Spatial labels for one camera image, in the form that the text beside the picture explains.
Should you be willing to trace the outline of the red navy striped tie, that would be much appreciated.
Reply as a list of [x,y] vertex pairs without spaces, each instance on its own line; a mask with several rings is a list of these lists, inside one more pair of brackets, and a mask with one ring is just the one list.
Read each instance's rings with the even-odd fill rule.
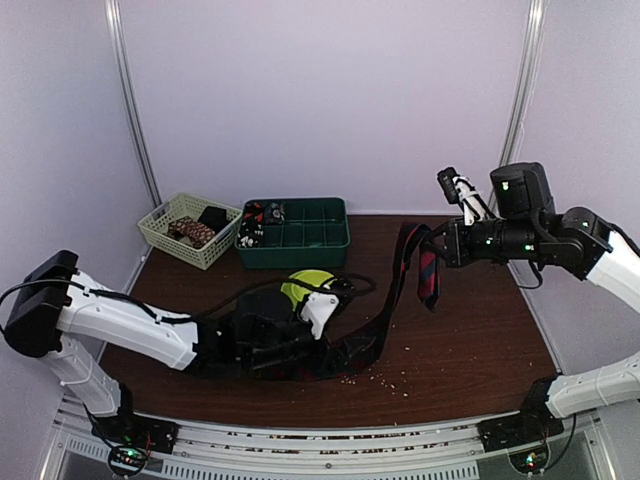
[[405,223],[401,226],[392,262],[392,278],[380,312],[351,333],[328,343],[327,350],[297,363],[254,370],[261,380],[316,381],[354,375],[374,365],[381,357],[391,320],[399,303],[415,253],[418,258],[417,296],[421,304],[434,311],[440,297],[439,259],[423,248],[433,228],[426,224]]

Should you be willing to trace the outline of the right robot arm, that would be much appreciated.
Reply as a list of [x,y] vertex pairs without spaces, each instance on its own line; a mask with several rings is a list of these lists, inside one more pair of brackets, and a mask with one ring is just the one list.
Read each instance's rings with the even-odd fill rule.
[[[498,210],[488,204],[454,168],[437,174],[447,202],[461,208],[426,238],[426,247],[450,268],[488,260],[507,264],[526,261],[536,278],[547,266],[559,267],[639,308],[639,248],[616,224],[585,207],[563,213],[555,209],[545,169],[538,162],[520,162],[494,169],[490,180]],[[513,419],[519,440],[535,440],[551,418],[571,415],[636,399],[639,356],[574,375],[536,381]]]

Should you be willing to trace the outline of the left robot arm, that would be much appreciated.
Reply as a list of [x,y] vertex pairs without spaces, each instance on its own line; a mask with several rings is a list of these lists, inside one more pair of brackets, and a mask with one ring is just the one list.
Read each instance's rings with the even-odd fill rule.
[[143,421],[128,388],[97,365],[78,336],[194,376],[235,378],[322,352],[325,326],[341,303],[335,278],[315,285],[293,276],[240,291],[229,300],[234,310],[221,317],[177,313],[104,287],[77,260],[61,250],[3,292],[14,301],[1,332],[11,349],[47,365],[123,444],[143,436]]

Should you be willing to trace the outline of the lime green plate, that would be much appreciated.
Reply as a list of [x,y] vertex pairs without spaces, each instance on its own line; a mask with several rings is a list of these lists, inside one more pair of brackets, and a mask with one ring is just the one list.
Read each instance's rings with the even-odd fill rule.
[[[328,288],[335,281],[332,273],[316,269],[301,270],[291,274],[289,278],[300,280],[316,288]],[[295,283],[284,283],[281,291],[291,300],[294,310],[301,306],[312,293],[308,288]]]

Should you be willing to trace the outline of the green divided organizer tray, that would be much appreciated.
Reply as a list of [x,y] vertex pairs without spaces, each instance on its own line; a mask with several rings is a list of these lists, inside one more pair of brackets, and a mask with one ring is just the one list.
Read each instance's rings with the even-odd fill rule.
[[346,265],[351,236],[343,199],[311,197],[249,201],[264,202],[265,205],[282,202],[286,217],[281,225],[265,225],[263,218],[264,239],[260,248],[238,248],[236,235],[234,246],[245,268],[332,269]]

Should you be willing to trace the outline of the black white patterned rolled tie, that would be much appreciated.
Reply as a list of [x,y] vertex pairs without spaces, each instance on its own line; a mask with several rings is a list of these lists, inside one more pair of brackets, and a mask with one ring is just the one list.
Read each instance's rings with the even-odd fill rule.
[[236,245],[240,249],[260,248],[263,244],[263,224],[257,220],[245,219],[238,229]]

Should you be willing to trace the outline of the dark floral rolled tie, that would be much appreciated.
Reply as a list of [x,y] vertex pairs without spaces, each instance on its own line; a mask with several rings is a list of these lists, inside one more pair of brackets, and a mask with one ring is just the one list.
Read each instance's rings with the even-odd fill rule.
[[264,208],[265,225],[281,225],[286,217],[285,204],[282,202],[269,202]]

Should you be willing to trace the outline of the red black rolled tie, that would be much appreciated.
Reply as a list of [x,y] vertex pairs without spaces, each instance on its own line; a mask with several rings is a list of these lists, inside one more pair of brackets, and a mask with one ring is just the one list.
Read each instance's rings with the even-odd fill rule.
[[249,201],[244,205],[243,220],[245,222],[262,223],[266,205],[264,202]]

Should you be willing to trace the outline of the brown floral tie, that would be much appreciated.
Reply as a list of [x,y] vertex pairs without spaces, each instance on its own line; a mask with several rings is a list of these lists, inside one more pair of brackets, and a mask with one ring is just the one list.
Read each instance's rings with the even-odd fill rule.
[[176,241],[188,240],[195,249],[200,249],[215,238],[215,232],[185,216],[168,224],[166,235]]

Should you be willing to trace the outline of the pale green perforated basket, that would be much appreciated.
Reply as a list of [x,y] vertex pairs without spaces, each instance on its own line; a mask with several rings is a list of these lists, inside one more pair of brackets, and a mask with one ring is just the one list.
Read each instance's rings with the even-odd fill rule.
[[237,208],[178,193],[138,227],[150,246],[207,270],[232,245],[240,220]]

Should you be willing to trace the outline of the right aluminium frame post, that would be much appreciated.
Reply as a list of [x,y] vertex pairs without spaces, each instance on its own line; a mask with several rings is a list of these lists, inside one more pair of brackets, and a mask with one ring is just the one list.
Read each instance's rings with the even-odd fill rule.
[[528,2],[520,66],[509,121],[499,157],[498,165],[500,167],[513,163],[518,157],[519,143],[524,132],[525,115],[533,96],[539,68],[547,6],[548,2],[544,0],[531,0]]

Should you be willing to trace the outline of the aluminium frame post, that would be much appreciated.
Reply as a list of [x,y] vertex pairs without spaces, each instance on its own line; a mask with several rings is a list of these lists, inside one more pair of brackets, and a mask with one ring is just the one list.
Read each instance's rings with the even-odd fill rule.
[[518,157],[519,143],[524,132],[525,115],[533,96],[539,68],[547,6],[548,2],[544,0],[531,0],[528,2],[520,66],[509,121],[499,157],[498,165],[500,167],[513,163]]
[[151,165],[139,109],[135,98],[131,68],[127,55],[125,32],[122,23],[121,2],[117,0],[106,0],[104,2],[104,7],[125,106],[125,117],[133,142],[136,159],[138,161],[143,183],[151,204],[153,207],[158,207],[162,204],[162,197]]

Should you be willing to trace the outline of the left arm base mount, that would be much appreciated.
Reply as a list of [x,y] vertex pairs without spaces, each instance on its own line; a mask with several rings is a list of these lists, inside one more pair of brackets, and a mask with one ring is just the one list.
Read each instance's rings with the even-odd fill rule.
[[171,454],[179,433],[175,422],[132,414],[96,417],[87,414],[92,434],[111,445],[133,446],[144,451]]

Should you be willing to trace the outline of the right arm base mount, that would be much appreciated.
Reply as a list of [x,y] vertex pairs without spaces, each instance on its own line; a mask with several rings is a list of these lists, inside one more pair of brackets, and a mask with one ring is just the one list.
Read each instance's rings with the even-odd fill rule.
[[477,424],[485,452],[542,441],[564,432],[563,420],[554,417],[546,406],[555,379],[556,376],[550,376],[534,381],[517,413]]

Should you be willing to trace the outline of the left aluminium frame post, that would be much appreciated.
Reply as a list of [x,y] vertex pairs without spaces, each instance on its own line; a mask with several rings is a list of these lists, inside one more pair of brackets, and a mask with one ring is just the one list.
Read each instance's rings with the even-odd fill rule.
[[151,204],[153,207],[158,207],[162,204],[162,197],[151,165],[139,109],[135,98],[131,68],[127,55],[125,32],[122,23],[121,2],[117,0],[106,0],[104,2],[104,7],[125,106],[125,117],[133,142],[136,159],[138,161],[143,183]]

